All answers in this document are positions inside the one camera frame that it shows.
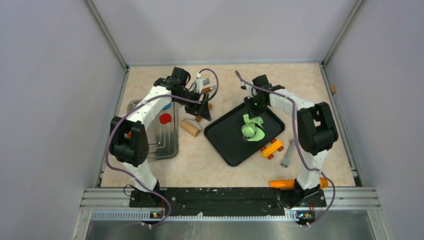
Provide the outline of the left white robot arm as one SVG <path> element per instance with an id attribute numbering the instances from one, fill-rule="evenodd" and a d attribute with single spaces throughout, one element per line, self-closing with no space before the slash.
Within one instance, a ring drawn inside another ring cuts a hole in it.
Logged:
<path id="1" fill-rule="evenodd" d="M 191 86 L 187 86 L 191 75 L 183 68 L 174 67 L 171 75 L 158 78 L 148 94 L 126 115 L 115 116 L 110 122 L 110 134 L 106 143 L 108 153 L 105 154 L 106 165 L 114 170 L 131 176 L 135 188 L 142 191 L 141 200 L 149 207 L 160 202 L 158 179 L 153 175 L 147 157 L 150 146 L 147 129 L 164 107 L 177 102 L 184 106 L 187 114 L 211 121 L 209 101 L 216 93 L 209 95 L 203 89 L 211 83 L 202 76 L 201 69 Z M 109 163 L 109 155 L 124 165 L 124 169 L 113 167 Z"/>

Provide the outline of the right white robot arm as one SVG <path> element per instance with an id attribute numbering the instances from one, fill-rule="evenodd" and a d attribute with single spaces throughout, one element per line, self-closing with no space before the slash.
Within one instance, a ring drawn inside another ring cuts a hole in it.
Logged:
<path id="1" fill-rule="evenodd" d="M 324 160 L 339 138 L 331 107 L 326 102 L 302 99 L 281 85 L 273 86 L 266 75 L 240 82 L 247 93 L 244 103 L 250 118 L 258 117 L 269 107 L 291 116 L 293 138 L 303 164 L 295 179 L 293 200 L 299 206 L 307 206 L 320 188 Z"/>

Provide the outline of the black baking tray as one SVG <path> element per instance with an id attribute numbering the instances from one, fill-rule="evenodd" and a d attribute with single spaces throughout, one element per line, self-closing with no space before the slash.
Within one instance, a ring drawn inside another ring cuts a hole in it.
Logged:
<path id="1" fill-rule="evenodd" d="M 244 103 L 239 104 L 211 124 L 203 133 L 222 159 L 231 167 L 236 167 L 265 147 L 286 128 L 284 122 L 270 109 L 263 112 L 264 138 L 248 141 L 242 134 L 245 124 L 243 115 L 248 113 Z"/>

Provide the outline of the wooden dough roller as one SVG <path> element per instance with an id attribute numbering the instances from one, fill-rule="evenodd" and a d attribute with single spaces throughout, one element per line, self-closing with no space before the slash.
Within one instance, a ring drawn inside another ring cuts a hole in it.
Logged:
<path id="1" fill-rule="evenodd" d="M 184 118 L 180 122 L 179 126 L 193 137 L 197 137 L 203 131 L 201 121 L 201 117 L 195 117 L 193 119 Z"/>

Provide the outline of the metal scraper wooden handle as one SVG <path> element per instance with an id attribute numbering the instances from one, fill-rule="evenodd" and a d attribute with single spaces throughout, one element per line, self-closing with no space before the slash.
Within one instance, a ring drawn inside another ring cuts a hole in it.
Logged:
<path id="1" fill-rule="evenodd" d="M 208 86 L 208 87 L 205 87 L 201 90 L 201 94 L 207 94 L 207 93 L 210 93 L 211 91 L 216 90 L 216 89 L 217 89 L 216 85 Z"/>

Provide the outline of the round metal cookie cutter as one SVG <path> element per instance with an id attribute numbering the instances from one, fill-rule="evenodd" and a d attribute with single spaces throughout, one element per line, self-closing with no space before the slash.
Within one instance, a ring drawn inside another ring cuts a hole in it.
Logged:
<path id="1" fill-rule="evenodd" d="M 257 133 L 257 127 L 255 123 L 246 123 L 241 127 L 241 133 L 247 139 L 253 138 Z"/>

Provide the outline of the green dough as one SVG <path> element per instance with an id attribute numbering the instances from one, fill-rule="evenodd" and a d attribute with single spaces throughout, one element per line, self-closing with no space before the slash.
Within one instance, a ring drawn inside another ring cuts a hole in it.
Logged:
<path id="1" fill-rule="evenodd" d="M 264 123 L 264 120 L 262 117 L 253 117 L 249 118 L 249 114 L 244 114 L 243 116 L 244 125 L 255 123 L 256 125 L 256 135 L 252 138 L 246 138 L 248 142 L 258 142 L 261 141 L 265 137 L 265 132 L 263 130 L 262 124 Z"/>

